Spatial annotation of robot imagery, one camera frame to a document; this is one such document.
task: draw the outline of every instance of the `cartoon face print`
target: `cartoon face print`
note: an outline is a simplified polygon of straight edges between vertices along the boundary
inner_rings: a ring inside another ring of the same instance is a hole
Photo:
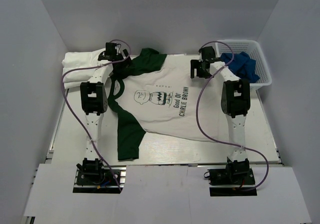
[[[134,100],[139,104],[147,103],[150,97],[150,93],[145,90],[137,90],[134,94]]]
[[[137,90],[134,94],[134,100],[139,104],[144,104],[150,101],[156,105],[168,104],[170,106],[172,104],[172,96],[173,92],[169,94],[166,92],[149,93],[145,90]]]

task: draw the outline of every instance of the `white plastic basket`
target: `white plastic basket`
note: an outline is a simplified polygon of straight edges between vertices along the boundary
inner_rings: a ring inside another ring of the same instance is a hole
[[[250,84],[250,90],[258,90],[262,86],[267,86],[272,83],[270,71],[265,59],[265,56],[260,48],[258,42],[254,40],[236,40],[236,39],[225,39],[220,40],[228,44],[234,51],[234,53],[246,52],[250,58],[256,61],[255,73],[260,77],[256,83]],[[221,43],[216,43],[216,55],[220,57],[222,53],[231,53],[229,48]]]

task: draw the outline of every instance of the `white enclosure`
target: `white enclosure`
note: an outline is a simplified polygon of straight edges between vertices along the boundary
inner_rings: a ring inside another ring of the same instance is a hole
[[[0,15],[1,223],[20,223],[45,161],[65,53],[114,38],[134,54],[196,54],[210,40],[256,40],[271,70],[272,85],[259,93],[275,143],[320,223],[320,0],[0,0]]]

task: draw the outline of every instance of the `blue cloth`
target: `blue cloth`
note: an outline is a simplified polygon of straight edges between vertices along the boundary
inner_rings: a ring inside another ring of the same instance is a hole
[[[220,58],[223,62],[228,63],[232,58],[232,54],[223,53]],[[251,59],[247,53],[241,52],[240,54],[235,54],[234,60],[229,64],[228,68],[239,78],[246,79],[250,83],[255,83],[260,79],[260,77],[255,74],[255,63],[256,61]]]

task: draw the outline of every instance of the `folded white cloth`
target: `folded white cloth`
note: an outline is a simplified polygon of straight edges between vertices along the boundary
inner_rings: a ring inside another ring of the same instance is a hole
[[[68,52],[65,54],[64,60],[62,61],[63,65],[63,74],[68,72],[71,69],[75,68],[85,68],[85,67],[94,67],[108,63],[107,60],[98,61],[99,54],[105,49],[99,49],[93,52]],[[72,88],[80,86],[82,82],[88,81],[95,69],[79,70],[67,74],[64,79],[65,88]]]

